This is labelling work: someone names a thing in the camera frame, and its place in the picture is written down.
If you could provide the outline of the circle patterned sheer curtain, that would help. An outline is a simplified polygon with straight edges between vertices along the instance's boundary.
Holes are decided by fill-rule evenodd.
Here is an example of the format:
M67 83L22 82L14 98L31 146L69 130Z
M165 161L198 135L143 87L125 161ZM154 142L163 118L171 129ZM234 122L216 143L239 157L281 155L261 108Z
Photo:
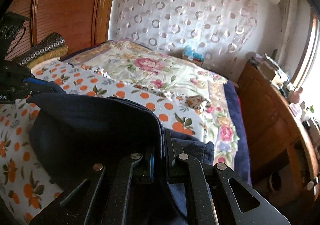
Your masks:
M236 81L257 10L254 0L113 0L108 36L176 57L188 49L204 68Z

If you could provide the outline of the tied window curtain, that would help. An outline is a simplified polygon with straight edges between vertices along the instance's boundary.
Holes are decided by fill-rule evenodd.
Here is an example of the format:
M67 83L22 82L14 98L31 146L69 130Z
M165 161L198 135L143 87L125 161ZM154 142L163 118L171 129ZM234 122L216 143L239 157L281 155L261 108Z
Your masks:
M287 45L293 32L298 9L298 0L284 0L283 22L279 46L278 64L282 66L287 55Z

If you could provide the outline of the floral bed quilt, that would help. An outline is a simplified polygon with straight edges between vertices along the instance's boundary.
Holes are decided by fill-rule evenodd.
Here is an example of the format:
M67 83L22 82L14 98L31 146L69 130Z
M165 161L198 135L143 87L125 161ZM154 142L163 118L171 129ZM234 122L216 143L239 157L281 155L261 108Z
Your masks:
M163 120L163 124L212 142L214 163L234 168L240 138L228 108L225 77L128 40L106 41L74 53L66 61L153 93L167 109L176 105L173 119Z

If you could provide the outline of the navy printed t-shirt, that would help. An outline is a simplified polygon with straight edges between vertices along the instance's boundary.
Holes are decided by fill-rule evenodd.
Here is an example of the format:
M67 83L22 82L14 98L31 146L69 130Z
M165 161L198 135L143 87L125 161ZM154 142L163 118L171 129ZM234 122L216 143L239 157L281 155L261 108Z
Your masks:
M114 97L53 93L28 99L40 108L29 140L37 159L63 194L37 215L36 224L84 224L98 171L134 153L153 159L147 224L173 224L165 127L146 107Z

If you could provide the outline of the blue tissue box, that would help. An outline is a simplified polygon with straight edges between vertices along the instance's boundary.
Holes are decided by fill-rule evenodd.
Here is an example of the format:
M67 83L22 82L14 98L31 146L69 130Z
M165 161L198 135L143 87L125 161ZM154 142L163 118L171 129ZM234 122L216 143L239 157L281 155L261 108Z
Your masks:
M197 66L202 66L204 62L204 55L195 52L190 46L186 46L183 49L182 58L184 60L188 60L193 62Z

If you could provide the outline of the mustard yellow folded cloth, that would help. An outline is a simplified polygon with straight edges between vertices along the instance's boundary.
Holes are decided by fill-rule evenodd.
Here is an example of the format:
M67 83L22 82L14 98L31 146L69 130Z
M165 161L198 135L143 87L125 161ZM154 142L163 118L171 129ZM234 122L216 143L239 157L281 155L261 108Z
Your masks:
M54 58L60 58L62 56L65 56L68 51L68 46L62 46L62 47L57 47L56 49L53 49L51 51L48 51L48 53L42 54L38 56L37 58L33 59L32 61L28 62L26 67L29 69L32 69L36 65L50 59Z

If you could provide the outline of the pile of books and papers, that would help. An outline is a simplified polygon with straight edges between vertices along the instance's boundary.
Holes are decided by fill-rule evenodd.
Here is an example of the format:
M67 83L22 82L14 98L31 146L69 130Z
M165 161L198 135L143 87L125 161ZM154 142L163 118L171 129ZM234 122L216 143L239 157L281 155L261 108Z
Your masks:
M290 82L289 75L277 64L277 62L269 57L266 53L263 56L255 53L249 62L261 73L268 81L282 86Z

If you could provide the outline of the brown wooden sideboard cabinet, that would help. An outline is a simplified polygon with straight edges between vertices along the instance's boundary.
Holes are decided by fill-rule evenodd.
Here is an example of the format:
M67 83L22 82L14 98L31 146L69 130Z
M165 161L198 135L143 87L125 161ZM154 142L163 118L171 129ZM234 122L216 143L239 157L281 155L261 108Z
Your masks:
M278 207L295 199L313 204L319 185L308 190L307 184L317 177L319 164L311 138L289 103L250 62L240 74L237 94L254 187L266 189Z

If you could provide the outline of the pink bottle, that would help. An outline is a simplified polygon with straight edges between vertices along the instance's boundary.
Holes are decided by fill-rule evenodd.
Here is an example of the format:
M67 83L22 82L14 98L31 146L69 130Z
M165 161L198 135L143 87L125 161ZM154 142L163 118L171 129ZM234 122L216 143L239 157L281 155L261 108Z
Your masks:
M299 103L302 92L303 87L297 87L295 90L291 90L287 97L288 101L293 104Z

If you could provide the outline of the dark patterned folded cloth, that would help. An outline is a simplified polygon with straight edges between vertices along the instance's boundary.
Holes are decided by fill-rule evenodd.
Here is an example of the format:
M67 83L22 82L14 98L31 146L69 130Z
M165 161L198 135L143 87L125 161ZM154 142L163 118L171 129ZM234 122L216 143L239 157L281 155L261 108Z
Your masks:
M32 48L24 54L15 57L12 62L17 65L26 67L27 63L38 56L48 53L57 47L67 46L65 39L58 33L51 33L45 37L40 43L32 46Z

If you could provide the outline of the navy blue blanket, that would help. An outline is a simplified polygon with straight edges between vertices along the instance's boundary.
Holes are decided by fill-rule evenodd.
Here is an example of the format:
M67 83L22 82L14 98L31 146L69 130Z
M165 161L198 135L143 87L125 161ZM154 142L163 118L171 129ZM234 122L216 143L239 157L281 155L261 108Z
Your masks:
M236 94L235 87L231 81L227 81L223 87L228 112L235 126L236 135L239 137L238 150L234 159L234 171L249 185L252 185L249 150L244 122L242 120L240 99Z

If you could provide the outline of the orange fruit print sheet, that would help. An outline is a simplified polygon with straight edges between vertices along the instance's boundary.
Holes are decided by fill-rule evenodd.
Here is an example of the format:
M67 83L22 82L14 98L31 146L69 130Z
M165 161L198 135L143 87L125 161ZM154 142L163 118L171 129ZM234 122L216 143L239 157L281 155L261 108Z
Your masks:
M213 159L180 101L53 62L1 94L1 224L186 224L181 152Z

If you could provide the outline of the bright window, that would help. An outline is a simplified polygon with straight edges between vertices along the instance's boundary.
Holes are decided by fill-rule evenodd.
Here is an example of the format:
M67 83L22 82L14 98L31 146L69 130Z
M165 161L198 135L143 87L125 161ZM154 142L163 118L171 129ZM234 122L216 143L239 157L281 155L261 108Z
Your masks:
M319 120L319 19L311 11L306 45L293 78L295 90L302 88L300 101Z

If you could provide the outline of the brown wooden wardrobe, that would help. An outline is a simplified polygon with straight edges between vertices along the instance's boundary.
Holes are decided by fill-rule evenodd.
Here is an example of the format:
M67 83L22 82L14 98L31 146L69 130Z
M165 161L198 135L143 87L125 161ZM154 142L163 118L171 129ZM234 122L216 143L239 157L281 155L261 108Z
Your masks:
M68 53L107 40L112 0L1 0L2 12L27 17L10 46L7 60L25 53L49 34L63 36Z

